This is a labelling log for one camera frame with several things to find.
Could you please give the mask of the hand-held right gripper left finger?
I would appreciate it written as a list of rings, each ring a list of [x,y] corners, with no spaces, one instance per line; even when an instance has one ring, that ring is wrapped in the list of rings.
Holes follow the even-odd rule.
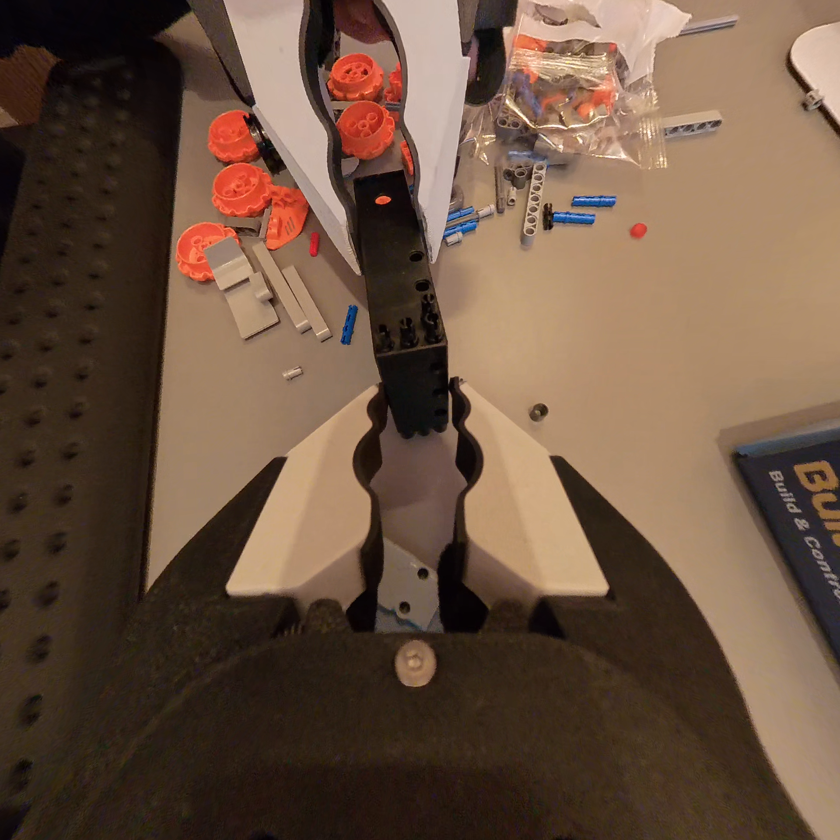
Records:
[[[384,392],[370,386],[290,450],[228,578],[230,596],[350,606],[382,579]]]

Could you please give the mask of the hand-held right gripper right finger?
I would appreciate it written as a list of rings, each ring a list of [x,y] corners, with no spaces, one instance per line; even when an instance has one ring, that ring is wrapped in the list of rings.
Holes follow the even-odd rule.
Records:
[[[451,381],[465,480],[452,575],[483,603],[603,597],[608,583],[549,451],[470,385]]]

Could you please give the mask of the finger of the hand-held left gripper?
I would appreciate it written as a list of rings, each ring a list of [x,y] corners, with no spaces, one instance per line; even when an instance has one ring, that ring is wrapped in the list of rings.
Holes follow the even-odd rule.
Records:
[[[304,1],[225,3],[255,110],[324,232],[360,275],[354,200],[341,171],[341,143],[320,71],[324,5]]]
[[[402,66],[401,125],[413,159],[413,204],[430,262],[443,244],[469,58],[456,1],[377,1]]]

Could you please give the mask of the light grey connector piece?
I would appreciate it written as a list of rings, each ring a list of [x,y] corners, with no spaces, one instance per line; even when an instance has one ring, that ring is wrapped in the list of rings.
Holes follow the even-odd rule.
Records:
[[[436,571],[387,538],[383,545],[374,630],[378,634],[441,634]]]

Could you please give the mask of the torn clear plastic bag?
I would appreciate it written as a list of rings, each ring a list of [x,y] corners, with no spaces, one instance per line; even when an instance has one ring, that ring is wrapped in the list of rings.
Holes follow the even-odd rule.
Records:
[[[660,1],[521,2],[502,29],[493,96],[464,108],[460,153],[486,164],[520,152],[552,164],[586,157],[663,170],[656,50],[690,18]]]

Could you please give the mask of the black perforated building block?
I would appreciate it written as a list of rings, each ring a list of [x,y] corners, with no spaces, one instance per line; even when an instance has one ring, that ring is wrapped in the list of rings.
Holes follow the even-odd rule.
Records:
[[[403,171],[353,183],[374,359],[396,431],[448,425],[448,344],[424,238]]]

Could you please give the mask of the person's left forearm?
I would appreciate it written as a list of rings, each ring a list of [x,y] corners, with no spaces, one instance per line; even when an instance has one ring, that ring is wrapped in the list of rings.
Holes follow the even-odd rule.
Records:
[[[191,10],[187,1],[2,1],[1,57],[23,46],[61,59],[118,53]]]

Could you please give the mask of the black and blue part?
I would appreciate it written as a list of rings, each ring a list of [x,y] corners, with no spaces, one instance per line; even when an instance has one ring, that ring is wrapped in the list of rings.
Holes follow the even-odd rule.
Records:
[[[255,143],[259,158],[265,163],[268,172],[272,175],[282,172],[286,166],[257,116],[254,113],[247,113],[245,123]]]

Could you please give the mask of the orange angular part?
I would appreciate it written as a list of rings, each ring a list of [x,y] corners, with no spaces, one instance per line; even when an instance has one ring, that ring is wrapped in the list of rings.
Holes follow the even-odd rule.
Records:
[[[309,203],[300,189],[273,185],[270,188],[270,215],[264,236],[268,250],[278,250],[299,236],[308,213]]]

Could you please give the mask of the light grey holed beam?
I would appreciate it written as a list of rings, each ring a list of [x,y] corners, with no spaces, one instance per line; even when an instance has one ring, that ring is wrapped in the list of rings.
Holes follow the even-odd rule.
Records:
[[[523,249],[530,249],[532,247],[541,225],[543,187],[547,170],[548,166],[545,161],[536,161],[533,163],[520,236],[520,244]]]

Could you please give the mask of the grey long beams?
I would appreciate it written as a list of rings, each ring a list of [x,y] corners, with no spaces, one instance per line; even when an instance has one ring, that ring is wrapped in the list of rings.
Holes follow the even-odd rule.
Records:
[[[252,253],[295,330],[299,333],[311,331],[319,342],[329,340],[332,332],[297,269],[294,266],[279,268],[262,243],[254,245]]]

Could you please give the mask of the blue robot kit box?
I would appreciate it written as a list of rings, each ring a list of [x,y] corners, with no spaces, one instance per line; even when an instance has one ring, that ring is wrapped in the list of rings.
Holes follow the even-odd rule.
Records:
[[[838,660],[838,419],[741,444],[732,460]]]

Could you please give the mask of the long light grey beam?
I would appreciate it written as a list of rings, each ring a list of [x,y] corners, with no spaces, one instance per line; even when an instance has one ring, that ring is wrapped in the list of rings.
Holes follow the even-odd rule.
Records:
[[[667,140],[705,133],[713,133],[722,126],[722,115],[717,110],[692,112],[663,118],[662,129]]]

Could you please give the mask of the black dimpled pad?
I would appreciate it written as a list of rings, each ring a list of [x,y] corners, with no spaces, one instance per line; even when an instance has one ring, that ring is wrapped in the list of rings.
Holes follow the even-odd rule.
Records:
[[[2,820],[35,808],[140,597],[182,69],[62,62],[2,262]]]

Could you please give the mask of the white stand base board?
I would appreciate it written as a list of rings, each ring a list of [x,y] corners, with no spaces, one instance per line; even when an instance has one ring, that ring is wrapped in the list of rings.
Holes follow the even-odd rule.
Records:
[[[820,25],[799,35],[790,49],[789,64],[804,92],[801,105],[809,90],[819,90],[823,104],[816,111],[823,112],[838,129],[839,23]]]

